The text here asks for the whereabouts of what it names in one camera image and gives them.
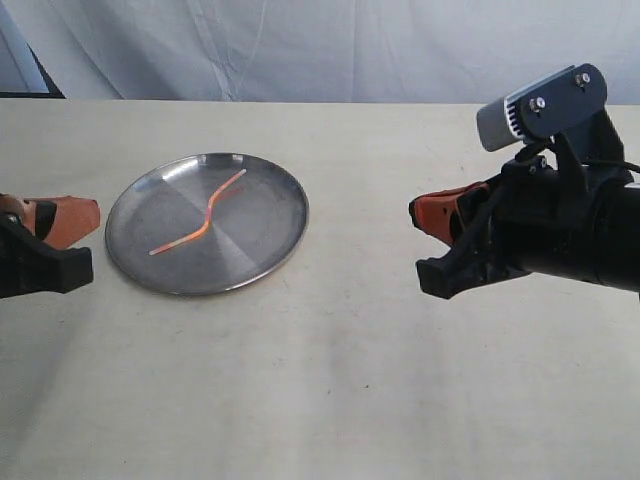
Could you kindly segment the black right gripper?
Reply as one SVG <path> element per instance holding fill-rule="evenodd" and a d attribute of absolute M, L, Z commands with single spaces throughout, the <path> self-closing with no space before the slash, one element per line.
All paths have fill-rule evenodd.
<path fill-rule="evenodd" d="M 567 174 L 542 157 L 509 161 L 485 181 L 416 197 L 408 212 L 449 248 L 416 263 L 427 295 L 451 299 L 533 273 L 630 288 L 627 162 L 588 162 Z"/>

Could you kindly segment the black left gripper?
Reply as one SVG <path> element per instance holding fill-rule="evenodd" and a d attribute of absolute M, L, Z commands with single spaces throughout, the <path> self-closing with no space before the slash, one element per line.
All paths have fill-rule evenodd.
<path fill-rule="evenodd" d="M 1 194 L 0 208 L 4 213 L 2 299 L 39 292 L 66 294 L 94 280 L 91 250 L 70 247 L 99 228 L 101 212 L 96 200 L 74 196 L 22 199 Z"/>

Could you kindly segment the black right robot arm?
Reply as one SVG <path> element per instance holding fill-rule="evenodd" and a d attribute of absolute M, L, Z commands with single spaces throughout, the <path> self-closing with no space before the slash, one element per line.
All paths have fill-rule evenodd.
<path fill-rule="evenodd" d="M 509 161 L 485 181 L 414 198 L 413 226 L 449 248 L 417 261 L 421 290 L 450 299 L 539 273 L 638 291 L 639 185 L 631 170 L 612 162 L 583 167 L 587 194 L 564 220 L 557 215 L 567 188 L 541 155 Z"/>

